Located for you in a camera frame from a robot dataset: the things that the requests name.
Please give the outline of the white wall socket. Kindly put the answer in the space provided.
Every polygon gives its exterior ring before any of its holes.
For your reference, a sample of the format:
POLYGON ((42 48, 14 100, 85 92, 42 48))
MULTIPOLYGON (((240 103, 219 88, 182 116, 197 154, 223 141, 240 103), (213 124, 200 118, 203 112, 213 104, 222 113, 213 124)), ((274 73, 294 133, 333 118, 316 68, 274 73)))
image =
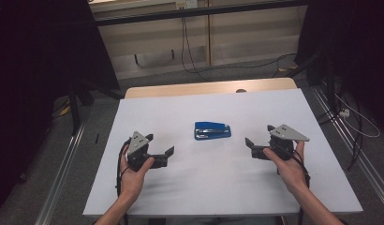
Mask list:
POLYGON ((175 2, 177 9, 191 9, 198 7, 198 0, 177 0, 175 2))

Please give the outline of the aluminium floor rail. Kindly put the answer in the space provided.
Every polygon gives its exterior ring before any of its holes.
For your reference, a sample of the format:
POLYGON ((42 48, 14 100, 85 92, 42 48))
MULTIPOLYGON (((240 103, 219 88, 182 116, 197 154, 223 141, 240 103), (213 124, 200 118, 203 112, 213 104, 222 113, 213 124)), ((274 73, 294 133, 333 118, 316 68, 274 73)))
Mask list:
POLYGON ((381 150, 381 146, 374 147, 371 142, 384 141, 384 131, 373 119, 363 114, 362 107, 357 101, 349 102, 347 94, 333 94, 327 97, 321 87, 314 87, 313 93, 323 109, 317 117, 318 123, 321 126, 332 126, 350 152, 344 172, 350 174, 353 168, 359 167, 384 205, 384 174, 378 169, 384 157, 380 157, 379 160, 369 157, 375 150, 381 150), (348 109, 350 116, 341 117, 339 115, 341 109, 348 109))
POLYGON ((50 225, 56 205, 58 204, 66 179, 68 177, 70 167, 78 150, 84 128, 85 123, 82 122, 81 125, 76 129, 75 133, 72 135, 60 168, 55 176, 46 200, 39 211, 35 225, 50 225))

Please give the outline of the person's right hand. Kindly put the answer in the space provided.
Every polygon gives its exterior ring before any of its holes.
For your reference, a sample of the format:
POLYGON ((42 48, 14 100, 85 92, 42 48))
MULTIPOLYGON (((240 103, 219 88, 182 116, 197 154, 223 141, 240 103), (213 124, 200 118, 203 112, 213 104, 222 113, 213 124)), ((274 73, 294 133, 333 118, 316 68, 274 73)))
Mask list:
POLYGON ((297 194, 301 191, 306 191, 308 186, 305 181, 303 168, 299 162, 303 162, 304 142, 298 141, 294 152, 295 159, 284 161, 274 151, 265 148, 263 153, 277 167, 280 176, 285 183, 288 191, 292 194, 297 194))

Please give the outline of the blue stapler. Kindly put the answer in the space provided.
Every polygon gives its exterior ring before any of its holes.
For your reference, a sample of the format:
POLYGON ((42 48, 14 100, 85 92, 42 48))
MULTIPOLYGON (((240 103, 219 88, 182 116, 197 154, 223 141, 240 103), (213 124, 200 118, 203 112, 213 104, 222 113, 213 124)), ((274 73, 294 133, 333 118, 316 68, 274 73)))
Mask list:
POLYGON ((194 137, 197 141, 228 138, 231 136, 229 125, 216 122, 196 122, 194 137))

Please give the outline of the black stand legs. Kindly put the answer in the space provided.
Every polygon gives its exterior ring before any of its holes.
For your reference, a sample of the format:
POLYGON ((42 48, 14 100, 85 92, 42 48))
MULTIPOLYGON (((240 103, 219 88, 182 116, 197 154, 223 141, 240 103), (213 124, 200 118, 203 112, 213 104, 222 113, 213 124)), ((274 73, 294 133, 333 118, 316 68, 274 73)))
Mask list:
POLYGON ((76 135, 77 131, 81 127, 78 101, 80 101, 82 105, 91 106, 95 102, 92 94, 90 93, 91 90, 96 90, 99 93, 113 99, 119 100, 123 98, 122 95, 88 80, 76 79, 71 82, 68 90, 68 98, 72 115, 73 136, 76 135))

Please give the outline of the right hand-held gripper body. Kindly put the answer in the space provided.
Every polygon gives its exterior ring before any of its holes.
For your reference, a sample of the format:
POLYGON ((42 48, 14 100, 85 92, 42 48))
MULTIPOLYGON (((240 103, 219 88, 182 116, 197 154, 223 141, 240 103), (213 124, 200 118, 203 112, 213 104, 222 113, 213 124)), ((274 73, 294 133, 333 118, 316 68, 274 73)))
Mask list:
POLYGON ((289 160, 293 156, 294 142, 309 142, 310 139, 299 131, 287 125, 281 125, 269 131, 270 140, 268 148, 274 151, 281 159, 289 160))

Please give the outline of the black stand leg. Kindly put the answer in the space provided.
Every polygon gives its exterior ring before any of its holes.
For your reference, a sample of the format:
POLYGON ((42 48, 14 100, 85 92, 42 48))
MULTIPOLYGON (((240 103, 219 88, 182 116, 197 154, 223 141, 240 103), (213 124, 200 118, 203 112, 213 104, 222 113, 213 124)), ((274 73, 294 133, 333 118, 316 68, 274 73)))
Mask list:
POLYGON ((316 52, 314 53, 310 58, 308 58, 305 62, 302 64, 298 65, 296 69, 292 70, 287 74, 288 78, 293 79, 295 76, 300 74, 301 72, 305 71, 306 69, 310 68, 313 66, 317 60, 323 57, 322 52, 316 52))

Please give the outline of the person's left hand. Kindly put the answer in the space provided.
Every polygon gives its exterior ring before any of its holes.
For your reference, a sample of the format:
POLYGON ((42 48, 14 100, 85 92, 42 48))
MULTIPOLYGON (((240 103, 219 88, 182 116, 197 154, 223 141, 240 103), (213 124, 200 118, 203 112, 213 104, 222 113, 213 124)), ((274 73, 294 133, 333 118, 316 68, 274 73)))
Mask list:
POLYGON ((120 176, 121 176, 121 193, 120 199, 133 203, 136 201, 141 193, 144 183, 145 174, 152 167, 155 160, 149 157, 141 166, 141 168, 134 172, 129 168, 126 160, 128 145, 126 145, 122 151, 121 164, 120 164, 120 176))

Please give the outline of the black horizontal bar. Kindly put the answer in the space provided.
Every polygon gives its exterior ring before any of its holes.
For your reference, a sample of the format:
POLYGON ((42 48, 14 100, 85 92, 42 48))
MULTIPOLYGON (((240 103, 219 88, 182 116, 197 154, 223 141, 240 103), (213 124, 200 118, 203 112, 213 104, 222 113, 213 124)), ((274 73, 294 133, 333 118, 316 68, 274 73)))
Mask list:
POLYGON ((307 6, 310 0, 269 0, 257 3, 228 5, 221 7, 200 7, 192 9, 177 9, 163 12, 154 12, 138 15, 111 16, 96 19, 97 26, 116 25, 124 23, 142 23, 150 21, 188 18, 205 15, 244 12, 252 10, 264 10, 274 8, 291 8, 307 6))

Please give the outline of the white table cover sheet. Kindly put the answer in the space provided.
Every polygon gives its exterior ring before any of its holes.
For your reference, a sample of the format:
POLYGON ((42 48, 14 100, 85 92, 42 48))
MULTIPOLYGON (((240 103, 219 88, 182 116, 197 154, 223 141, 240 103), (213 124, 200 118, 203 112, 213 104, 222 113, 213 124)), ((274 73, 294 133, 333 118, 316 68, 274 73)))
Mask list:
POLYGON ((128 214, 137 218, 285 215, 299 205, 271 161, 254 159, 244 139, 265 145, 268 125, 308 137, 304 164, 311 191, 334 213, 362 207, 299 89, 123 99, 83 213, 102 215, 116 200, 119 151, 134 131, 154 134, 149 153, 174 147, 168 166, 152 169, 128 214), (196 122, 230 126, 228 138, 197 141, 196 122))

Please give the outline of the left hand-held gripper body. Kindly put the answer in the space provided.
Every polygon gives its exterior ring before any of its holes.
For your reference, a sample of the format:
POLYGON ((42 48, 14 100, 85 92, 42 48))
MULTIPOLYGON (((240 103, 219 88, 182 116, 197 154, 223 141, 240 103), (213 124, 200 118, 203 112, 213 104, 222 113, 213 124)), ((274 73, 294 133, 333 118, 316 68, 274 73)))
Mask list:
POLYGON ((137 172, 148 158, 153 158, 152 169, 168 166, 168 158, 164 155, 150 155, 148 153, 149 143, 145 136, 134 131, 126 153, 126 159, 132 171, 137 172))

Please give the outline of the black curtain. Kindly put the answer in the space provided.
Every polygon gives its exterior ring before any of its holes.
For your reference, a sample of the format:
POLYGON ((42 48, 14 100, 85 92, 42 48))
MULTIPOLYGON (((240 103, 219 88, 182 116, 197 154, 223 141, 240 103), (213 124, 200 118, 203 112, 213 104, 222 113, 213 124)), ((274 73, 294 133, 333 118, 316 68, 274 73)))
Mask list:
POLYGON ((0 208, 43 142, 54 101, 118 86, 88 0, 0 0, 0 208))
POLYGON ((308 0, 294 62, 316 53, 384 127, 384 0, 308 0))

